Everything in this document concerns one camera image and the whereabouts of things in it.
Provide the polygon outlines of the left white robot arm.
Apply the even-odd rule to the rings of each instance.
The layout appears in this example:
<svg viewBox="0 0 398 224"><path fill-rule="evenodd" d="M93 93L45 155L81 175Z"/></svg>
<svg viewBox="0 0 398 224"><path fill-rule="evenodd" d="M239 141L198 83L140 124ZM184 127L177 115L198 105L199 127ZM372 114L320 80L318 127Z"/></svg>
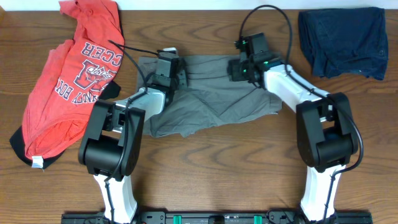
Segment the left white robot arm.
<svg viewBox="0 0 398 224"><path fill-rule="evenodd" d="M174 93L188 86L185 70L147 77L129 98L98 100L80 145L78 160L97 181L104 200L105 223L131 223L137 210L131 174L141 148L144 123L171 104Z"/></svg>

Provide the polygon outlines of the grey shorts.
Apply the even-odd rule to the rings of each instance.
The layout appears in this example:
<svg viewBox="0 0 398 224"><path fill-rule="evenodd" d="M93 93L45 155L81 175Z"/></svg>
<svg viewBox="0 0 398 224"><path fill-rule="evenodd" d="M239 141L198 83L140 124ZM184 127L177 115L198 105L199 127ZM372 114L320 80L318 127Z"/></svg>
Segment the grey shorts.
<svg viewBox="0 0 398 224"><path fill-rule="evenodd" d="M190 55L186 62L188 87L177 90L161 114L144 123L143 133L160 138L187 137L201 129L245 123L277 114L281 100L248 82L232 82L227 66L233 55Z"/></svg>

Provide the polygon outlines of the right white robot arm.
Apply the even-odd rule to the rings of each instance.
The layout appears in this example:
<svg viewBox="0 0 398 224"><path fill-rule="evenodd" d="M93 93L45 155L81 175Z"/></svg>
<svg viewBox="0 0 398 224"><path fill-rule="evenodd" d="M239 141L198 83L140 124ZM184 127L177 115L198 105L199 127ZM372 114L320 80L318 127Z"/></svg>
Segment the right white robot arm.
<svg viewBox="0 0 398 224"><path fill-rule="evenodd" d="M364 143L348 97L330 94L303 79L279 58L254 63L230 60L233 82L247 81L282 100L296 115L297 148L307 166L301 216L296 223L337 223L333 207L341 175L363 160Z"/></svg>

